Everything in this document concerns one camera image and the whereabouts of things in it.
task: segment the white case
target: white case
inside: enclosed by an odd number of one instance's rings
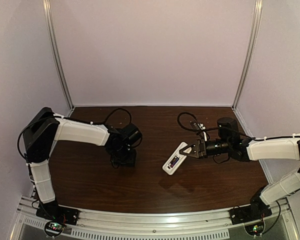
[[[169,175],[175,173],[175,171],[180,167],[183,161],[187,158],[186,155],[180,154],[179,150],[187,146],[188,144],[184,141],[180,143],[180,145],[176,148],[173,154],[169,157],[169,159],[165,162],[162,166],[162,169]],[[186,153],[191,152],[191,147],[189,146],[188,149],[185,150]]]

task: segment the white arm segment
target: white arm segment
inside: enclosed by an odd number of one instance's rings
[[[56,118],[60,122],[54,140],[67,140],[104,146],[109,138],[108,129],[104,125],[92,125],[62,118]],[[29,163],[39,199],[43,204],[55,200],[55,192],[51,182],[49,161]]]
[[[249,159],[257,161],[260,159],[293,159],[300,160],[297,142],[300,137],[278,138],[264,141],[249,142],[246,148]]]
[[[300,173],[295,169],[283,176],[280,181],[267,185],[260,194],[260,199],[266,205],[284,198],[300,189]]]
[[[93,125],[77,121],[56,118],[60,123],[54,140],[67,140],[104,146],[109,138],[108,129],[104,125]]]

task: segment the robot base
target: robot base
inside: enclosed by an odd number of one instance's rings
[[[66,225],[76,225],[77,220],[78,220],[78,215],[79,215],[79,210],[74,209],[74,208],[69,208],[69,207],[63,207],[63,206],[58,206],[61,215],[54,219],[53,221],[57,223],[63,223]],[[47,212],[39,206],[38,210],[36,211],[35,214],[37,217],[47,219],[47,220],[52,220],[49,215],[47,215]]]
[[[272,215],[271,209],[264,208],[262,213],[258,216],[252,214],[251,205],[241,206],[237,208],[233,208],[229,211],[232,225],[247,223],[255,220],[260,220],[261,214],[264,214],[264,217],[269,217]]]

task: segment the white wall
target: white wall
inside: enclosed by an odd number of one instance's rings
[[[231,106],[253,0],[54,0],[74,105]]]
[[[32,186],[19,132],[44,106],[68,112],[52,57],[42,0],[0,0],[0,240]]]
[[[300,0],[264,1],[260,32],[238,110],[253,135],[300,133]],[[267,161],[274,181],[297,161]],[[300,192],[289,202],[300,230]]]

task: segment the wooden table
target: wooden table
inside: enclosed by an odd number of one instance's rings
[[[115,107],[77,107],[73,118],[100,122]],[[121,213],[182,213],[206,211],[248,204],[253,194],[267,185],[258,161],[239,162],[231,159],[216,164],[212,158],[188,157],[170,176],[162,165],[180,142],[191,143],[197,136],[181,129],[177,115],[182,111],[195,114],[208,128],[218,118],[235,115],[230,107],[125,107],[132,122],[143,134],[136,149],[135,168],[114,169],[103,147],[60,141],[51,159],[50,171],[59,204],[99,211]],[[182,118],[184,124],[190,118]],[[109,121],[114,127],[128,123],[124,112]],[[211,139],[218,132],[211,132]]]

